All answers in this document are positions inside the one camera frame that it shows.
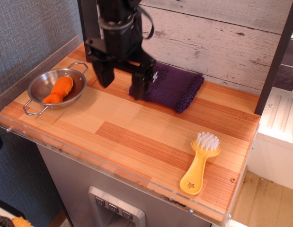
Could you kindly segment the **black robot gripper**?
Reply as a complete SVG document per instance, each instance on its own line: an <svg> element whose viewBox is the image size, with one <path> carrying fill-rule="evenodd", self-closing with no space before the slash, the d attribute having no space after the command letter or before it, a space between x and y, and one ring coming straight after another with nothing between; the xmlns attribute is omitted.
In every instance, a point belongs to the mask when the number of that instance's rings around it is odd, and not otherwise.
<svg viewBox="0 0 293 227"><path fill-rule="evenodd" d="M90 46L91 61L99 83L108 87L113 80L114 68L132 74L132 91L135 100L140 100L149 85L156 80L156 61L143 50L141 20L128 20L115 23L100 21L104 25L102 44L91 38L86 41Z"/></svg>

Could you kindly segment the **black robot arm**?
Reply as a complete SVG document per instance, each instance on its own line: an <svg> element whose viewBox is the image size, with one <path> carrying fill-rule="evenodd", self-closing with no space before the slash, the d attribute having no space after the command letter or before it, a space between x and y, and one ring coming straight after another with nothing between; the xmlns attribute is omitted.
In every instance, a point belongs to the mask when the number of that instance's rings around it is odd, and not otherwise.
<svg viewBox="0 0 293 227"><path fill-rule="evenodd" d="M132 95L139 100L154 82L156 60L142 48L142 14L138 0L99 0L98 24L103 38L88 38L88 60L92 62L98 81L108 87L114 80L114 69L132 75Z"/></svg>

